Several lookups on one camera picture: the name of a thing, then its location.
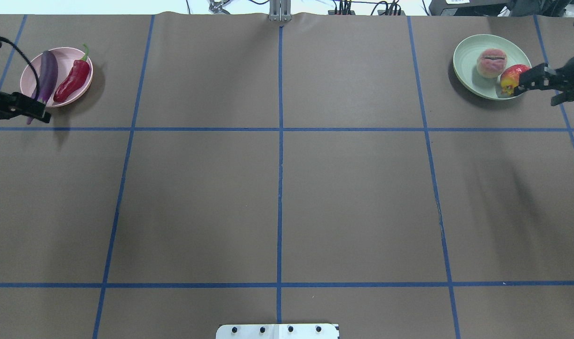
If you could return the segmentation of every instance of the table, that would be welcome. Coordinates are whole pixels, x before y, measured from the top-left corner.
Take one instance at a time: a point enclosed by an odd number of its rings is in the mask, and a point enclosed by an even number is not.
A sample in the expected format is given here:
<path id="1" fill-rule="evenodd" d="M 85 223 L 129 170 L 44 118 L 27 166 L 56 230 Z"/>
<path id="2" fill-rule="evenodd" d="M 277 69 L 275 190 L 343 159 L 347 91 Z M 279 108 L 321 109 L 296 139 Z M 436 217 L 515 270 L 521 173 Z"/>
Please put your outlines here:
<path id="1" fill-rule="evenodd" d="M 450 66 L 479 33 L 560 66 L 572 23 L 0 16 L 94 63 L 51 124 L 0 121 L 0 338 L 574 338 L 574 103 Z M 0 88 L 24 67 L 3 47 Z"/>

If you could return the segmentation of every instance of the metal mount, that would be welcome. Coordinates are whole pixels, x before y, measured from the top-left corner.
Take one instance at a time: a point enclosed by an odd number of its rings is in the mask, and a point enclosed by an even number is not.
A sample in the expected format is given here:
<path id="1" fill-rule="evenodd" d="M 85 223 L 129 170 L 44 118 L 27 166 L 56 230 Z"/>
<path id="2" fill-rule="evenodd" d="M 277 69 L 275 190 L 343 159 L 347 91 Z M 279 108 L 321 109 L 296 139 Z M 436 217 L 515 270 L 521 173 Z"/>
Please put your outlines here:
<path id="1" fill-rule="evenodd" d="M 338 324 L 221 325 L 216 339 L 339 339 Z"/>
<path id="2" fill-rule="evenodd" d="M 222 6 L 227 4 L 228 1 L 224 1 L 224 0 L 220 0 L 220 1 L 214 1 L 214 0 L 210 0 L 210 7 L 209 10 L 210 12 L 212 12 L 213 14 L 230 14 L 229 11 L 227 11 L 226 9 L 224 9 Z"/>
<path id="3" fill-rule="evenodd" d="M 276 22 L 291 21 L 291 0 L 270 0 L 268 19 Z"/>

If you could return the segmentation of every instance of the wire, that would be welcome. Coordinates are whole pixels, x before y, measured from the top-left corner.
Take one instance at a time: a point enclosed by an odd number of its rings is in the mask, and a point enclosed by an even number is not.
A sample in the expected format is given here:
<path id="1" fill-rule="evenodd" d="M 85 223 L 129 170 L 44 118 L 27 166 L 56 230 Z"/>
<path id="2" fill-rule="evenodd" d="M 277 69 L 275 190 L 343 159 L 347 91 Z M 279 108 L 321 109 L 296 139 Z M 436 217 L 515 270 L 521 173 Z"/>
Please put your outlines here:
<path id="1" fill-rule="evenodd" d="M 427 10 L 427 6 L 425 6 L 425 0 L 421 0 L 421 2 L 423 3 L 423 10 L 425 11 L 425 14 L 431 15 L 431 14 L 429 14 L 429 11 Z"/>
<path id="2" fill-rule="evenodd" d="M 385 4 L 385 11 L 388 11 L 388 2 L 380 1 L 377 4 L 375 4 L 375 7 L 373 7 L 373 10 L 371 11 L 371 15 L 373 15 L 375 13 L 375 9 L 377 9 L 377 6 L 379 6 L 380 4 Z"/>
<path id="3" fill-rule="evenodd" d="M 554 10 L 557 8 L 557 0 L 554 0 L 553 2 L 551 2 L 551 6 L 552 6 L 552 11 L 551 11 L 551 15 L 549 16 L 553 16 L 554 15 Z"/>
<path id="4" fill-rule="evenodd" d="M 22 50 L 20 50 L 12 41 L 7 39 L 6 37 L 0 37 L 0 41 L 3 41 L 4 43 L 8 43 L 9 45 L 11 45 L 11 47 L 15 48 L 15 50 L 22 56 L 22 58 L 25 60 L 25 62 L 27 62 L 27 65 L 31 68 L 32 73 L 34 73 L 34 78 L 36 79 L 36 93 L 34 94 L 33 100 L 35 102 L 38 101 L 38 95 L 40 95 L 40 81 L 38 80 L 38 74 L 36 73 L 36 69 L 34 68 L 32 63 L 30 62 L 30 60 L 28 60 L 27 56 L 25 56 L 25 54 L 23 54 Z"/>
<path id="5" fill-rule="evenodd" d="M 383 15 L 400 15 L 402 7 L 398 4 L 399 0 L 395 0 L 390 4 L 390 9 L 386 11 Z"/>
<path id="6" fill-rule="evenodd" d="M 560 4 L 559 0 L 556 0 L 554 2 L 554 5 L 552 6 L 552 12 L 551 12 L 551 16 L 554 16 L 554 11 L 557 9 L 557 6 Z"/>

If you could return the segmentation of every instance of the black device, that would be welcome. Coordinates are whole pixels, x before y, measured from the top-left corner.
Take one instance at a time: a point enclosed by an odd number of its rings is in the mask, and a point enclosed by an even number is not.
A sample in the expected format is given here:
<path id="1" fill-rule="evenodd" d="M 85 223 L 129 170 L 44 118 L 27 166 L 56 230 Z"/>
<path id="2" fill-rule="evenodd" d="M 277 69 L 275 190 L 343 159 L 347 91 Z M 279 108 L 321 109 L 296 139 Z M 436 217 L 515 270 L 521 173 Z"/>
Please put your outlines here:
<path id="1" fill-rule="evenodd" d="M 510 0 L 431 0 L 429 13 L 437 16 L 497 16 Z"/>
<path id="2" fill-rule="evenodd" d="M 563 16 L 565 7 L 572 0 L 511 0 L 507 8 L 511 10 L 510 16 Z"/>
<path id="3" fill-rule="evenodd" d="M 34 66 L 14 43 L 0 36 L 0 48 L 3 42 L 9 43 L 9 45 L 15 48 L 32 69 L 34 77 L 36 78 L 36 94 L 34 97 L 37 98 L 40 93 L 40 82 L 38 81 L 38 75 Z M 48 124 L 51 120 L 51 114 L 46 112 L 45 109 L 46 105 L 44 105 L 44 103 L 21 93 L 13 92 L 12 94 L 8 94 L 0 91 L 0 120 L 9 120 L 16 116 L 24 115 Z"/>
<path id="4" fill-rule="evenodd" d="M 551 106 L 574 101 L 574 57 L 558 69 L 553 70 L 549 64 L 543 63 L 521 73 L 519 86 L 515 87 L 513 95 L 533 89 L 560 91 L 560 94 L 551 98 Z"/>

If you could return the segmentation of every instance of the blue tape line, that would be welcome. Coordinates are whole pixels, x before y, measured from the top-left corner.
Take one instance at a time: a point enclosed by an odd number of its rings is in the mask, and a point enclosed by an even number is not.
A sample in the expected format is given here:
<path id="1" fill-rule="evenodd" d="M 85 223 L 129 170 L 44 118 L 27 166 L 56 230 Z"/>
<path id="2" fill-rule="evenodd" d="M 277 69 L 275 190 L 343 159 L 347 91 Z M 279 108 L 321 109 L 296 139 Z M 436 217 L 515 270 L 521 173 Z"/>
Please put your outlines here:
<path id="1" fill-rule="evenodd" d="M 431 141 L 429 140 L 429 129 L 427 128 L 427 116 L 425 115 L 425 103 L 423 100 L 423 91 L 421 90 L 421 78 L 419 76 L 419 66 L 416 60 L 415 39 L 412 32 L 412 22 L 410 17 L 408 21 L 408 34 L 410 36 L 410 50 L 412 52 L 412 62 L 415 67 L 416 89 L 419 95 L 419 105 L 421 107 L 421 117 L 423 118 L 423 128 L 425 129 L 425 144 L 427 146 L 427 157 L 429 158 L 429 169 L 431 171 L 431 181 L 433 183 L 433 195 L 436 200 L 439 215 L 439 227 L 442 231 L 442 251 L 444 253 L 444 264 L 446 266 L 446 278 L 448 279 L 448 291 L 450 293 L 450 307 L 452 308 L 452 318 L 454 322 L 454 333 L 457 339 L 461 339 L 461 330 L 459 328 L 459 317 L 456 310 L 456 300 L 454 298 L 454 288 L 452 287 L 452 274 L 450 271 L 450 259 L 448 257 L 448 245 L 446 244 L 446 232 L 444 230 L 444 219 L 442 217 L 442 207 L 439 201 L 438 182 L 436 180 L 435 167 L 433 165 L 433 154 L 431 152 Z"/>
<path id="2" fill-rule="evenodd" d="M 66 282 L 0 282 L 0 288 L 101 288 L 102 283 Z M 109 288 L 394 288 L 394 287 L 508 287 L 508 286 L 574 286 L 574 280 L 560 281 L 458 281 L 458 282 L 145 282 L 107 283 Z"/>
<path id="3" fill-rule="evenodd" d="M 145 79 L 145 70 L 147 69 L 147 57 L 149 56 L 149 46 L 151 45 L 151 33 L 153 32 L 153 23 L 155 22 L 155 15 L 151 15 L 149 23 L 149 34 L 147 36 L 147 45 L 145 46 L 145 55 L 143 56 L 143 66 L 141 67 L 141 78 L 139 79 L 138 91 L 136 92 L 135 109 L 132 114 L 132 125 L 130 126 L 130 136 L 128 137 L 128 146 L 126 146 L 126 157 L 124 157 L 124 168 L 122 169 L 122 178 L 120 180 L 120 191 L 118 193 L 118 201 L 115 204 L 115 215 L 113 216 L 113 226 L 111 228 L 111 236 L 109 237 L 109 248 L 107 251 L 107 259 L 105 260 L 105 270 L 103 276 L 103 285 L 101 286 L 101 294 L 99 296 L 99 303 L 97 307 L 97 317 L 93 329 L 93 339 L 98 337 L 98 328 L 101 322 L 101 314 L 103 312 L 105 289 L 109 277 L 109 266 L 111 264 L 111 256 L 113 254 L 113 243 L 115 241 L 115 234 L 118 228 L 118 219 L 120 216 L 120 206 L 122 203 L 122 196 L 124 194 L 124 184 L 126 183 L 126 171 L 128 169 L 128 160 L 130 159 L 130 152 L 132 150 L 132 140 L 134 139 L 136 117 L 138 115 L 139 101 L 141 99 L 141 91 L 143 90 L 143 81 Z"/>
<path id="4" fill-rule="evenodd" d="M 489 287 L 489 286 L 574 286 L 574 281 L 459 281 L 455 287 Z"/>
<path id="5" fill-rule="evenodd" d="M 20 25 L 20 29 L 17 31 L 16 40 L 13 43 L 17 46 L 17 43 L 20 40 L 20 36 L 22 36 L 23 28 L 25 26 L 25 20 L 27 19 L 27 15 L 24 15 L 22 19 L 22 24 Z M 3 74 L 0 76 L 0 90 L 3 88 L 3 83 L 5 82 L 5 77 L 7 77 L 7 71 L 9 71 L 9 66 L 11 65 L 11 60 L 13 60 L 13 54 L 16 52 L 16 49 L 11 47 L 11 52 L 9 53 L 9 57 L 7 58 L 7 64 L 5 64 L 5 69 L 3 69 Z"/>
<path id="6" fill-rule="evenodd" d="M 422 132 L 424 129 L 416 127 L 286 127 L 283 129 L 286 132 L 341 132 L 341 131 L 360 131 L 360 132 L 399 132 L 399 131 L 412 131 Z"/>
<path id="7" fill-rule="evenodd" d="M 101 288 L 101 283 L 80 282 L 0 282 L 0 288 Z"/>
<path id="8" fill-rule="evenodd" d="M 277 323 L 281 323 L 283 280 L 283 26 L 279 27 L 279 190 L 277 216 Z"/>
<path id="9" fill-rule="evenodd" d="M 0 131 L 131 131 L 132 127 L 0 127 Z M 422 127 L 135 127 L 134 131 L 263 131 L 263 132 L 423 132 Z M 567 132 L 567 128 L 428 127 L 431 132 Z"/>
<path id="10" fill-rule="evenodd" d="M 130 131 L 130 127 L 0 127 L 0 131 Z"/>
<path id="11" fill-rule="evenodd" d="M 448 287 L 447 282 L 284 282 L 283 288 Z"/>
<path id="12" fill-rule="evenodd" d="M 538 36 L 538 42 L 540 43 L 540 48 L 542 50 L 542 56 L 544 57 L 544 62 L 549 63 L 549 58 L 547 57 L 547 50 L 544 48 L 544 41 L 542 40 L 542 32 L 540 32 L 540 25 L 538 24 L 538 17 L 534 14 L 534 26 L 536 26 L 536 34 Z"/>
<path id="13" fill-rule="evenodd" d="M 536 26 L 536 33 L 538 35 L 538 41 L 540 42 L 540 48 L 542 49 L 542 56 L 544 56 L 545 62 L 549 63 L 549 57 L 547 56 L 546 48 L 544 47 L 544 41 L 542 40 L 542 33 L 540 31 L 540 24 L 538 23 L 538 18 L 534 15 L 534 25 Z M 565 107 L 563 104 L 558 105 L 561 109 L 561 114 L 563 115 L 563 120 L 565 121 L 565 125 L 567 126 L 567 132 L 569 133 L 569 139 L 571 140 L 571 146 L 574 148 L 574 134 L 573 130 L 571 129 L 571 124 L 569 124 L 569 119 L 567 118 L 567 112 L 565 112 Z"/>
<path id="14" fill-rule="evenodd" d="M 135 127 L 135 131 L 278 131 L 276 127 Z"/>
<path id="15" fill-rule="evenodd" d="M 276 288 L 274 282 L 107 283 L 107 288 Z"/>
<path id="16" fill-rule="evenodd" d="M 431 132 L 567 132 L 564 128 L 526 127 L 429 127 Z"/>

